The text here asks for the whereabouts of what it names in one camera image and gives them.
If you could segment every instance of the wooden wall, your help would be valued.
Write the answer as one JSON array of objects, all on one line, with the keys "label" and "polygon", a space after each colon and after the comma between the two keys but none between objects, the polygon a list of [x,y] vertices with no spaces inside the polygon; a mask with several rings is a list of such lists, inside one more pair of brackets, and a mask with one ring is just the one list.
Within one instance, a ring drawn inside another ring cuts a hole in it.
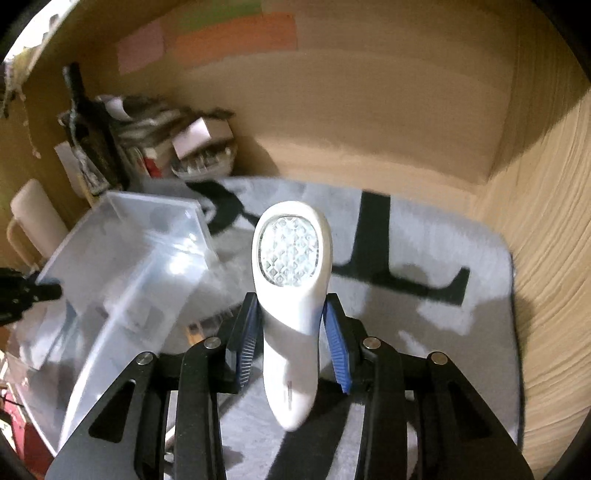
[{"label": "wooden wall", "polygon": [[[51,154],[67,107],[60,68],[78,59],[91,95],[234,110],[238,173],[393,193],[485,222],[515,257],[524,455],[541,478],[591,405],[591,93],[556,30],[527,0],[179,3],[81,0],[40,57],[25,91],[60,213],[81,210]],[[154,19],[164,56],[120,75],[116,41]],[[15,110],[7,144],[25,158]]]},{"label": "wooden wall", "polygon": [[591,85],[543,14],[521,15],[498,172],[474,217],[514,255],[524,453],[541,478],[591,405]]}]

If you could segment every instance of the metal screw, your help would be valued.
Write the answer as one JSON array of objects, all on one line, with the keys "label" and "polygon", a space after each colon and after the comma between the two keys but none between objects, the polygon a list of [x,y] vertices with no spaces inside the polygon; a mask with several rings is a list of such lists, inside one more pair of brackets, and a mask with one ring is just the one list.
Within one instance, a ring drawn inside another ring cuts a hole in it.
[{"label": "metal screw", "polygon": [[379,348],[382,345],[382,342],[380,341],[379,338],[376,337],[367,337],[366,339],[363,340],[363,346],[365,348],[368,348],[370,350],[375,350],[376,348]]},{"label": "metal screw", "polygon": [[138,365],[148,365],[154,356],[150,352],[141,352],[137,357],[135,357],[135,363]]},{"label": "metal screw", "polygon": [[447,355],[441,352],[434,352],[431,354],[431,362],[437,365],[445,365],[447,363]]},{"label": "metal screw", "polygon": [[209,337],[205,339],[205,348],[217,348],[222,344],[222,341],[218,337]]}]

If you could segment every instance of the colored paper strip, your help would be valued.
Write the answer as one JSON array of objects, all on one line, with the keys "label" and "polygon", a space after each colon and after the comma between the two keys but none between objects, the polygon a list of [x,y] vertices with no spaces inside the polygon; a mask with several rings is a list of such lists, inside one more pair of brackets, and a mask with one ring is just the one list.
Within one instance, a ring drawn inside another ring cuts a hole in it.
[{"label": "colored paper strip", "polygon": [[213,0],[208,4],[190,5],[181,9],[178,27],[180,33],[189,33],[235,18],[250,17],[261,13],[262,7],[259,0],[239,0],[224,4]]},{"label": "colored paper strip", "polygon": [[119,74],[135,72],[164,55],[164,36],[160,20],[155,20],[117,43]]},{"label": "colored paper strip", "polygon": [[237,18],[181,35],[174,54],[183,66],[194,67],[225,57],[296,49],[293,15],[272,13]]}]

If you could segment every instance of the red object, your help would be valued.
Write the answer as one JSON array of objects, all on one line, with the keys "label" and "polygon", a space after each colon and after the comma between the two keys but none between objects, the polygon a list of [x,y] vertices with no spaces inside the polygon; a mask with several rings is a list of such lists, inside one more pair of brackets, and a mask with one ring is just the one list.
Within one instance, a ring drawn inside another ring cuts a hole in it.
[{"label": "red object", "polygon": [[156,166],[156,162],[154,160],[152,160],[151,158],[145,158],[144,164],[146,165],[146,169],[148,170],[150,177],[152,177],[153,179],[161,179],[162,178],[162,172]]},{"label": "red object", "polygon": [[[6,395],[8,400],[14,401],[12,395]],[[41,440],[35,427],[27,423],[20,412],[20,407],[9,402],[4,404],[4,410],[12,417],[12,435],[17,448],[17,455],[25,466],[37,478],[44,478],[53,457]]]}]

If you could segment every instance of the black bottle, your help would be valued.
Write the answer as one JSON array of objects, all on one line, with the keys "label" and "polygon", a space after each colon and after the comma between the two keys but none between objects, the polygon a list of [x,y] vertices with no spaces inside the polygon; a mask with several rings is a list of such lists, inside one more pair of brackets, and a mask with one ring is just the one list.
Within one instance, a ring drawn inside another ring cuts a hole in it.
[{"label": "black bottle", "polygon": [[129,187],[129,176],[111,133],[108,114],[102,104],[93,102],[86,96],[77,62],[64,67],[63,76],[72,99],[69,137],[103,174],[110,188],[126,190]]}]

